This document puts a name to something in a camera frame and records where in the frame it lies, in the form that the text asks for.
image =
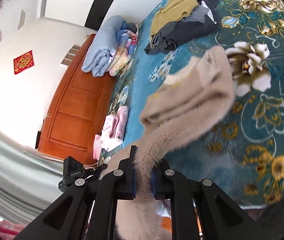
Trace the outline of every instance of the wooden headboard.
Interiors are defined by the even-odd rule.
[[[51,101],[38,150],[56,157],[72,156],[83,164],[94,164],[93,142],[100,134],[109,108],[116,78],[105,73],[93,77],[81,67],[95,34],[81,46],[67,68]]]

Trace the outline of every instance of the pink fabric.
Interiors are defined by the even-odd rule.
[[[0,221],[0,237],[3,240],[13,240],[26,226],[12,223],[8,220]]]
[[[100,158],[101,149],[104,148],[108,152],[123,143],[125,126],[128,120],[129,107],[120,106],[117,114],[107,115],[101,135],[96,134],[93,144],[93,158]]]

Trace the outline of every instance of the black wardrobe panel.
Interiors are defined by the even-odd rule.
[[[99,30],[113,0],[94,0],[85,22],[85,27]]]

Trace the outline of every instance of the beige sweater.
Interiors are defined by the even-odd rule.
[[[197,0],[168,0],[165,7],[161,7],[153,17],[150,35],[157,34],[169,22],[178,22],[183,17],[190,16],[194,7],[198,6]]]
[[[116,222],[125,240],[170,239],[160,228],[157,201],[150,192],[151,171],[164,155],[184,147],[210,130],[234,102],[232,74],[222,47],[216,46],[202,58],[192,57],[175,75],[168,75],[158,91],[150,95],[141,112],[145,131],[135,157],[137,196],[119,201]],[[127,158],[125,147],[108,162],[104,174],[117,169]]]

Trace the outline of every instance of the ribbed yellow fabric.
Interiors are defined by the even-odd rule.
[[[198,5],[198,0],[168,0],[166,6],[161,7],[154,15],[150,35],[157,34],[169,22],[178,22],[183,17],[190,16]]]

